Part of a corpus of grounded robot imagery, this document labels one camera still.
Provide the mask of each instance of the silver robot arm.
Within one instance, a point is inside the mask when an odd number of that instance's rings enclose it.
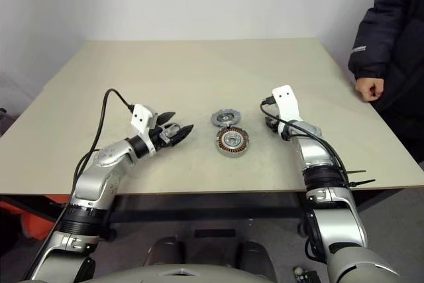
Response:
[[[134,106],[131,124],[138,134],[101,149],[82,173],[70,202],[28,278],[45,282],[81,282],[92,278],[95,262],[89,258],[102,224],[126,173],[142,156],[185,139],[193,125],[166,123],[173,112],[160,116],[148,107]]]
[[[368,249],[349,182],[322,140],[321,130],[299,116],[297,100],[289,85],[274,89],[272,97],[262,104],[275,103],[279,119],[285,123],[270,117],[266,122],[293,144],[307,190],[304,230],[312,259],[327,264],[332,283],[403,282],[383,258]]]

